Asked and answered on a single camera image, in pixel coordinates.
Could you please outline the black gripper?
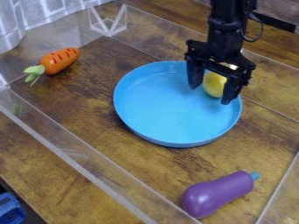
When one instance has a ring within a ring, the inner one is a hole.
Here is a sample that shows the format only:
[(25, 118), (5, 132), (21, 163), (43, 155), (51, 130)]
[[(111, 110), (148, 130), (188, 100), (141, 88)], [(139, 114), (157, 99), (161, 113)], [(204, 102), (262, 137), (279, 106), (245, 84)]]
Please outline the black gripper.
[(241, 54), (244, 40), (243, 21), (231, 22), (209, 16), (207, 41), (185, 41), (187, 77), (191, 89), (203, 83), (204, 70), (209, 69), (227, 78), (220, 103), (228, 105), (248, 84), (251, 73), (256, 68)]

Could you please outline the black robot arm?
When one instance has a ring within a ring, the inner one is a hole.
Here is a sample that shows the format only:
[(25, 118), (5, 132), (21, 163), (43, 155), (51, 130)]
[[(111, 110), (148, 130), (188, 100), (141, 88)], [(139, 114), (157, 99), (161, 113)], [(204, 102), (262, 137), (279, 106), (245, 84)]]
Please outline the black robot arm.
[(191, 89), (203, 83), (204, 70), (227, 78), (220, 103), (228, 105), (248, 85), (256, 65), (241, 54), (247, 21), (253, 18), (258, 0), (209, 0), (208, 37), (205, 42), (185, 41), (187, 77)]

